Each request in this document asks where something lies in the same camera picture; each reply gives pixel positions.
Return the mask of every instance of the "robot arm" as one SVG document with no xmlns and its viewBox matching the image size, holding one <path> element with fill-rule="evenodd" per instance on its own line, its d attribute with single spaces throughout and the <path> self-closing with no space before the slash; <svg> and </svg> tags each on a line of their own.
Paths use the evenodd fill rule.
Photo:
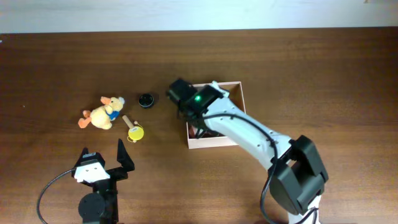
<svg viewBox="0 0 398 224">
<path fill-rule="evenodd" d="M 170 85 L 167 95 L 191 125 L 229 137 L 255 157 L 269 174 L 271 167 L 276 166 L 270 177 L 270 192 L 288 211 L 290 223 L 319 223 L 317 213 L 312 210 L 318 208 L 328 174 L 311 140 L 300 136 L 294 141 L 265 127 L 235 106 L 228 98 L 229 92 L 217 82 L 198 91 L 191 84 L 177 80 Z M 291 160 L 295 161 L 292 167 L 287 165 Z"/>
</svg>

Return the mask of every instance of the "cardboard box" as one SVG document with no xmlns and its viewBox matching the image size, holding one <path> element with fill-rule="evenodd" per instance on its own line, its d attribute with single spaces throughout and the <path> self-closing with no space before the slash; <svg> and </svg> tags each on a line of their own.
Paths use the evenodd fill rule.
<svg viewBox="0 0 398 224">
<path fill-rule="evenodd" d="M 193 85 L 198 90 L 201 87 L 208 85 L 207 84 L 195 84 Z M 223 82 L 218 83 L 218 85 L 229 91 L 230 100 L 244 113 L 246 113 L 246 109 L 244 107 L 244 98 L 243 98 L 243 89 L 241 82 Z M 218 146 L 237 146 L 237 144 L 232 141 L 230 138 L 226 136 L 220 137 L 208 137 L 208 138 L 200 138 L 196 139 L 189 135 L 189 125 L 187 123 L 187 139 L 188 139 L 188 148 L 189 149 L 198 149 L 205 147 L 218 147 Z"/>
</svg>

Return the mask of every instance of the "white wall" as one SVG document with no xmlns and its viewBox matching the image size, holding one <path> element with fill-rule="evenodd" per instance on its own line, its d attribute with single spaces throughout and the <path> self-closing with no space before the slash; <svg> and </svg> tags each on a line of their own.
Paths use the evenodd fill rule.
<svg viewBox="0 0 398 224">
<path fill-rule="evenodd" d="M 0 0 L 0 33 L 398 26 L 397 0 Z"/>
</svg>

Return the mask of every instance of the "stuffed animal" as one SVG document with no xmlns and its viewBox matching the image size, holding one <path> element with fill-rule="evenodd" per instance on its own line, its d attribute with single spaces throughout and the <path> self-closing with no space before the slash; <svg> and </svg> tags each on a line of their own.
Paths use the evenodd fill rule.
<svg viewBox="0 0 398 224">
<path fill-rule="evenodd" d="M 104 106 L 100 106 L 91 112 L 88 110 L 83 111 L 83 116 L 86 119 L 79 119 L 78 124 L 80 128 L 87 127 L 90 122 L 97 128 L 105 130 L 112 127 L 111 121 L 114 121 L 118 117 L 119 112 L 123 108 L 124 99 L 122 97 L 101 97 L 101 102 Z"/>
</svg>

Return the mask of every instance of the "wooden handle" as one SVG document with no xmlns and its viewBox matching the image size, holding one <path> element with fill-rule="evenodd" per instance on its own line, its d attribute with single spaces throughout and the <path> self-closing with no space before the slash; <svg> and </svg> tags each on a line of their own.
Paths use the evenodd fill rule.
<svg viewBox="0 0 398 224">
<path fill-rule="evenodd" d="M 129 120 L 129 118 L 126 115 L 123 115 L 122 118 L 123 118 L 124 122 L 126 122 L 127 126 L 129 126 L 130 129 L 134 127 L 134 125 L 131 123 L 131 121 Z"/>
</svg>

